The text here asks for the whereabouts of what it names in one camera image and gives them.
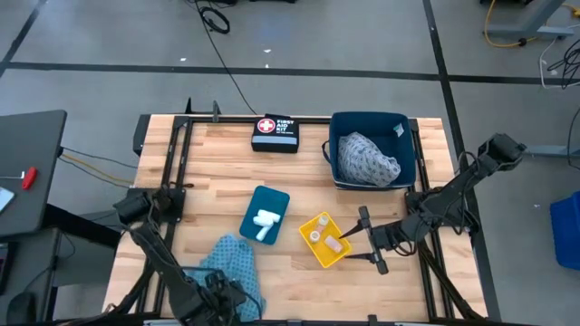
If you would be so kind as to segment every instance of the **patterned cloth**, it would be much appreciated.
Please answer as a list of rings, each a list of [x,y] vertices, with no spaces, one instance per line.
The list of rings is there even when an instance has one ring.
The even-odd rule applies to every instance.
[[[399,176],[401,167],[370,139],[353,132],[338,140],[338,172],[345,182],[386,187]]]
[[[254,251],[246,240],[236,239],[234,235],[224,235],[214,246],[208,258],[201,261],[199,267],[216,268],[224,271],[229,280],[237,280],[244,291],[261,303],[262,313],[266,311],[266,300],[260,294],[260,283],[254,266]],[[186,271],[187,276],[206,286],[208,272]],[[259,318],[256,305],[249,299],[236,308],[241,321],[253,321]]]

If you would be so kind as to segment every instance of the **gray floor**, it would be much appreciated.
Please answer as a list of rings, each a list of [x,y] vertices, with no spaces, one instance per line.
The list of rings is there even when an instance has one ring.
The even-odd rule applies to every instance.
[[[524,19],[540,1],[526,9],[500,5],[492,21]],[[431,2],[449,74],[537,77],[537,57],[550,40],[525,48],[491,48],[481,35],[486,6],[476,0]],[[580,5],[578,0],[572,3]],[[35,4],[0,0],[0,55]],[[299,0],[295,5],[243,1],[224,13],[232,33],[214,38],[232,67],[438,71],[421,0]],[[560,9],[549,23],[580,22]],[[577,38],[557,43],[546,61],[559,60]],[[13,62],[219,66],[198,15],[180,0],[49,0]],[[387,110],[441,117],[451,140],[438,81],[259,75],[237,76],[237,81],[258,112]],[[452,83],[451,88],[466,148],[471,150],[493,132],[507,132],[530,145],[564,145],[580,104],[576,89],[486,83]],[[9,69],[0,78],[0,114],[67,110],[64,146],[128,163],[137,162],[131,137],[138,116],[182,111],[187,97],[192,97],[196,110],[209,110],[217,100],[225,113],[247,113],[226,75]],[[134,176],[128,168],[102,166],[121,177]],[[526,158],[513,172],[478,186],[504,321],[577,324],[580,272],[556,263],[549,204],[578,190],[579,173],[561,159]],[[58,164],[50,202],[86,214],[110,209],[123,194],[122,189]],[[63,287],[57,317],[98,312],[111,269],[113,252],[74,242],[77,254],[57,280],[89,283]]]

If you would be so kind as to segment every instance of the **blue storage tub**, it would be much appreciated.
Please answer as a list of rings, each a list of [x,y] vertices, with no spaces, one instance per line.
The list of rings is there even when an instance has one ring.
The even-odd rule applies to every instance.
[[[383,155],[397,159],[401,166],[401,173],[387,187],[352,184],[341,180],[338,171],[338,140],[355,131],[374,142]],[[329,145],[330,157],[325,150],[326,143]],[[417,169],[409,119],[399,113],[338,112],[333,114],[330,121],[329,139],[323,144],[323,154],[331,164],[334,184],[340,189],[381,191],[409,187],[415,183]]]
[[[580,270],[579,200],[580,191],[550,205],[556,260],[562,266],[576,270]]]

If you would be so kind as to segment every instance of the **red handle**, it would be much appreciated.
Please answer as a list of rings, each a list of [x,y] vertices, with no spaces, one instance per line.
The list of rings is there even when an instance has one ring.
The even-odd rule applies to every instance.
[[[24,175],[24,180],[22,180],[22,189],[24,190],[30,189],[30,187],[33,186],[37,174],[38,170],[35,167],[29,168],[26,174]]]

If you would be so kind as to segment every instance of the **wooden tabletop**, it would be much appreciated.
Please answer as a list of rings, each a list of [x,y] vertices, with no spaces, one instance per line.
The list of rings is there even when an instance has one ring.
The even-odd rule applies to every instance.
[[[151,116],[136,187],[160,185],[172,121],[170,115]],[[442,122],[418,122],[430,184],[442,186],[453,177]],[[297,154],[252,151],[252,131],[253,125],[247,123],[194,124],[185,182],[195,184],[195,188],[188,189],[183,219],[173,242],[173,254],[179,263],[197,265],[222,235],[239,236],[238,228],[254,189],[271,187],[289,194],[290,203],[275,245],[249,242],[256,254],[261,292],[267,300],[265,319],[365,321],[367,315],[376,314],[379,321],[426,321],[417,255],[383,254],[390,269],[386,275],[360,260],[342,260],[324,269],[298,233],[301,224],[323,211],[343,231],[348,230],[356,223],[357,209],[362,205],[368,206],[374,225],[396,221],[406,214],[406,190],[337,190],[321,153],[321,145],[328,139],[328,125],[302,124]],[[173,163],[173,178],[178,159]],[[476,312],[487,315],[469,236],[441,229],[440,237],[449,278]],[[365,233],[349,240],[354,254],[369,252]],[[121,301],[140,276],[144,260],[143,252],[125,235],[117,250],[104,306]],[[443,315],[439,285],[434,276],[431,278],[438,312]],[[153,306],[156,274],[151,281],[148,311]],[[165,299],[161,315],[171,317],[167,295]]]

